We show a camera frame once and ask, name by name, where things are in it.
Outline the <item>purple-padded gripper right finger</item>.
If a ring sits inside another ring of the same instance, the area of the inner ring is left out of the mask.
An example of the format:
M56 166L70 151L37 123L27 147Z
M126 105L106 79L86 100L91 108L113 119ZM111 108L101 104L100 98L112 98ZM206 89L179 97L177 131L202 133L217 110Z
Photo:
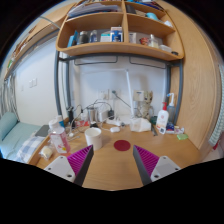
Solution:
M180 170L167 156L157 156L140 147L133 146L133 156L143 185L147 185Z

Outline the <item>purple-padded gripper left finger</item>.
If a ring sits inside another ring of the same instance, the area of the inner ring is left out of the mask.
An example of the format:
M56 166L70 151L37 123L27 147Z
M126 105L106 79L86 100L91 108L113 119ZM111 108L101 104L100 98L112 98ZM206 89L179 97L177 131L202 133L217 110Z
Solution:
M94 154L93 146L87 146L68 157L58 156L45 171L82 186Z

